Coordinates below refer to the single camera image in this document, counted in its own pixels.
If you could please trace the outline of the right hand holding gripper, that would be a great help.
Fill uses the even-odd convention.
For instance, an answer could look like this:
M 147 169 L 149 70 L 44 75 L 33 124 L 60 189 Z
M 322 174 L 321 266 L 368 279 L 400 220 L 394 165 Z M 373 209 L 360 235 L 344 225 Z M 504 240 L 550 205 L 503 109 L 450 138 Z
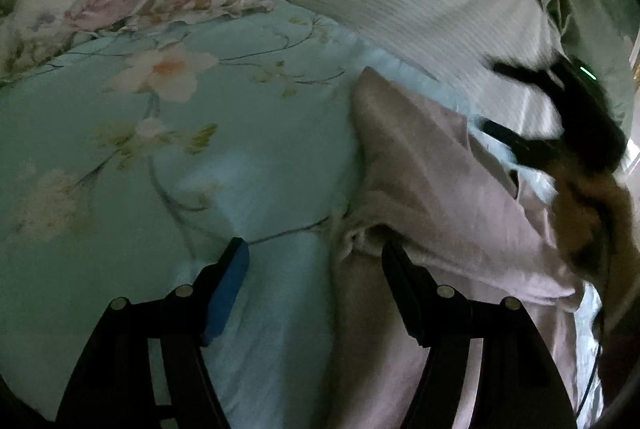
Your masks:
M 600 296 L 603 347 L 638 350 L 639 248 L 629 191 L 611 174 L 587 177 L 570 163 L 556 162 L 548 174 L 556 244 L 570 270 Z

